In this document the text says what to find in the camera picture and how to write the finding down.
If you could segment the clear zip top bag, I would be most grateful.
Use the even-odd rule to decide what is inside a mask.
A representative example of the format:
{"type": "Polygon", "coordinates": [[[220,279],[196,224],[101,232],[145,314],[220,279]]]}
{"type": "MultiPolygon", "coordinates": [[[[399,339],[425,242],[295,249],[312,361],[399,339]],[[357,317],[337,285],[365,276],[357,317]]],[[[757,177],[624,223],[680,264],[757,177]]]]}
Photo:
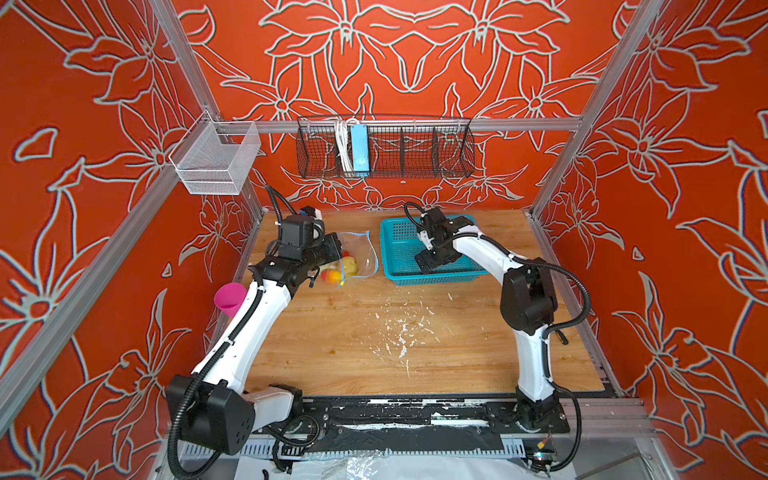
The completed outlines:
{"type": "MultiPolygon", "coordinates": [[[[364,280],[373,277],[379,270],[379,257],[374,248],[369,231],[362,233],[341,232],[338,234],[341,242],[341,259],[345,256],[354,257],[359,265],[359,272],[356,276],[345,277],[338,285],[328,284],[341,288],[351,281],[364,280]]],[[[320,272],[333,268],[342,271],[341,259],[331,262],[321,267],[320,272]]]]}

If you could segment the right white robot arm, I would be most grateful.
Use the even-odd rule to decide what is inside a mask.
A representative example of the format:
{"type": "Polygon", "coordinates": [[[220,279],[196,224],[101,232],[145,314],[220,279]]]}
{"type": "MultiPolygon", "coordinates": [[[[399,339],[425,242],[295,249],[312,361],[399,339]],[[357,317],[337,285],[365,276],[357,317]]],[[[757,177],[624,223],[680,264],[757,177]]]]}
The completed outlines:
{"type": "Polygon", "coordinates": [[[583,282],[567,269],[541,258],[529,259],[504,247],[465,216],[448,218],[441,209],[407,214],[424,249],[415,255],[423,273],[456,262],[465,256],[493,276],[501,286],[500,313],[513,330],[519,374],[515,390],[514,421],[525,432],[536,433],[562,413],[560,397],[571,399],[575,413],[573,445],[562,460],[556,460],[543,445],[525,455],[524,466],[535,473],[551,475],[569,466],[580,447],[583,420],[575,394],[557,384],[552,374],[550,336],[576,327],[587,319],[591,297],[583,282]],[[581,311],[567,322],[557,323],[558,299],[552,279],[557,272],[570,278],[583,297],[581,311]]]}

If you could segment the yellow potato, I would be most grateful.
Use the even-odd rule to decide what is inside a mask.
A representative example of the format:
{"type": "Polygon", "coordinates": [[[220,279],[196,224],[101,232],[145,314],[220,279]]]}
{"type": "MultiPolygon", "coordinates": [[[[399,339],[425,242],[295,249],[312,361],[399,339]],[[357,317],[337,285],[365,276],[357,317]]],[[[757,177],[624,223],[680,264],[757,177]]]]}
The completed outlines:
{"type": "Polygon", "coordinates": [[[356,276],[359,272],[357,260],[352,256],[345,256],[341,259],[342,273],[345,277],[356,276]]]}

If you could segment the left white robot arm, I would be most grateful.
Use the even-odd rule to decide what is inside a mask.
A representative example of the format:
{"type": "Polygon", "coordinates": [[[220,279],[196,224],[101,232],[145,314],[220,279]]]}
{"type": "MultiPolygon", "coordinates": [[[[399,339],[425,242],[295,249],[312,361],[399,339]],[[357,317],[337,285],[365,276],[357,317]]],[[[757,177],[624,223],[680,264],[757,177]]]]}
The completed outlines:
{"type": "Polygon", "coordinates": [[[276,189],[266,189],[278,234],[264,258],[249,265],[245,299],[217,343],[187,375],[167,388],[171,425],[167,465],[177,479],[198,479],[223,455],[240,452],[250,435],[263,430],[283,446],[308,448],[321,433],[304,413],[301,392],[274,384],[246,394],[245,382],[266,337],[303,283],[313,284],[323,267],[342,258],[338,235],[327,232],[316,209],[297,210],[276,189]]]}

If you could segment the red yellow mango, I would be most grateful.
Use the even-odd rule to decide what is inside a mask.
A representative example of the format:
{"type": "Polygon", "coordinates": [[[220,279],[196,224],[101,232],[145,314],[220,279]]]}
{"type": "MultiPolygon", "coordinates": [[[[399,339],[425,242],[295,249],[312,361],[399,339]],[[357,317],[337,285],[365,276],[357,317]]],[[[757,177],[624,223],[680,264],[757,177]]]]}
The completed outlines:
{"type": "Polygon", "coordinates": [[[343,280],[343,272],[333,268],[325,269],[320,272],[320,278],[327,284],[338,285],[343,280]]]}

